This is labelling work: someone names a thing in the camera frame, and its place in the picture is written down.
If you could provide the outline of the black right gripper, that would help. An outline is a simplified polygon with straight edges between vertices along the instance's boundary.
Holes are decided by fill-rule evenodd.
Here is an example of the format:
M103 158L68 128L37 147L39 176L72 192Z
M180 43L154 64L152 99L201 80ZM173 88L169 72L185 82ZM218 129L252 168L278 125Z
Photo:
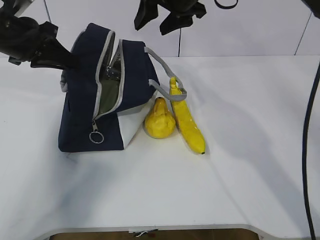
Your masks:
M193 24L193 15L202 18L207 13L205 5L198 0L140 0L134 19L137 31L159 16L158 5L170 11L159 26L162 36L190 27Z

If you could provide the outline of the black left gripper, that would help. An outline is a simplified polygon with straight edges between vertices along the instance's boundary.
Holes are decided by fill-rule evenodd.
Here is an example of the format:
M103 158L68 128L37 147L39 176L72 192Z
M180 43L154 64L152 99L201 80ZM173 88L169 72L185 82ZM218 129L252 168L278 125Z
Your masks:
M58 26L48 21L27 26L8 23L8 62L18 66L23 62L30 62L31 68L58 70L78 68L79 58L55 39L58 29Z

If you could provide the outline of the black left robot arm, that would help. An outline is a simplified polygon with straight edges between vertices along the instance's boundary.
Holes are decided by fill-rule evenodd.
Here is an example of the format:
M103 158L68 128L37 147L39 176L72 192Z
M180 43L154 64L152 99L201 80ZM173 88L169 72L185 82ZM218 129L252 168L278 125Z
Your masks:
M0 7L0 52L9 56L8 62L19 66L29 62L31 68L58 70L76 69L77 56L58 40L59 27L46 21L22 16L32 0L3 0Z

